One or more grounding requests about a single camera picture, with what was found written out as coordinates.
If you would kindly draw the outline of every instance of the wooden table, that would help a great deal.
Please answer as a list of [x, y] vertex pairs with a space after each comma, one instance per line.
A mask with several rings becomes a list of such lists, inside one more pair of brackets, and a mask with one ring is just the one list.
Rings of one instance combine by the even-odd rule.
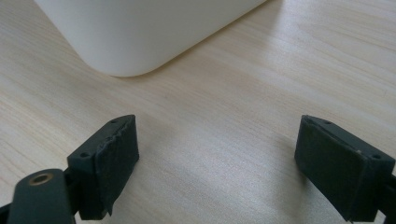
[[32, 0], [0, 1], [0, 204], [126, 114], [140, 161], [113, 217], [79, 223], [345, 223], [296, 168], [300, 118], [396, 157], [396, 2], [270, 0], [154, 72], [116, 78]]

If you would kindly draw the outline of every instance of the white plastic object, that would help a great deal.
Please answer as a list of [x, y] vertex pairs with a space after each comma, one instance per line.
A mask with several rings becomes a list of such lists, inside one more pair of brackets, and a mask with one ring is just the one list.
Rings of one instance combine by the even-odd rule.
[[81, 59], [111, 76], [145, 74], [265, 0], [35, 0]]

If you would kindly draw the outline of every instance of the black plastic part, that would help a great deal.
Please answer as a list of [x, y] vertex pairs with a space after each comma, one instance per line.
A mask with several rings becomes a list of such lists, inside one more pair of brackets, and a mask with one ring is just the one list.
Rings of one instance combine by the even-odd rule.
[[9, 208], [11, 204], [6, 204], [3, 207], [0, 207], [0, 224], [6, 224], [9, 215]]
[[75, 223], [62, 170], [43, 170], [17, 184], [7, 224], [22, 223]]
[[82, 219], [111, 215], [138, 159], [134, 115], [111, 120], [67, 157], [70, 178], [80, 183]]
[[391, 180], [379, 192], [379, 210], [387, 216], [386, 224], [396, 224], [396, 177]]
[[348, 221], [374, 221], [377, 193], [389, 182], [395, 160], [324, 119], [303, 116], [297, 166]]

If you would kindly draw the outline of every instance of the wood grain surface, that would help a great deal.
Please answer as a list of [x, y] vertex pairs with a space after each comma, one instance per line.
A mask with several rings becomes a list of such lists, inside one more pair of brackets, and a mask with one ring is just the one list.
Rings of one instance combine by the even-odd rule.
[[0, 0], [0, 204], [126, 114], [141, 159], [113, 216], [78, 223], [345, 223], [296, 168], [300, 117], [396, 157], [396, 2], [269, 0], [154, 72], [116, 78], [33, 0]]

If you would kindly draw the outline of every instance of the screw hole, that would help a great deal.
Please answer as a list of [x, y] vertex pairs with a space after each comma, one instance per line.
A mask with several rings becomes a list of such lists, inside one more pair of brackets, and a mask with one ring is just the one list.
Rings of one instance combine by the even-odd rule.
[[31, 186], [42, 185], [44, 183], [47, 183], [52, 178], [53, 178], [53, 174], [50, 173], [37, 175], [29, 180], [29, 185]]
[[82, 158], [86, 158], [86, 157], [90, 156], [90, 153], [83, 152], [79, 156], [82, 157]]

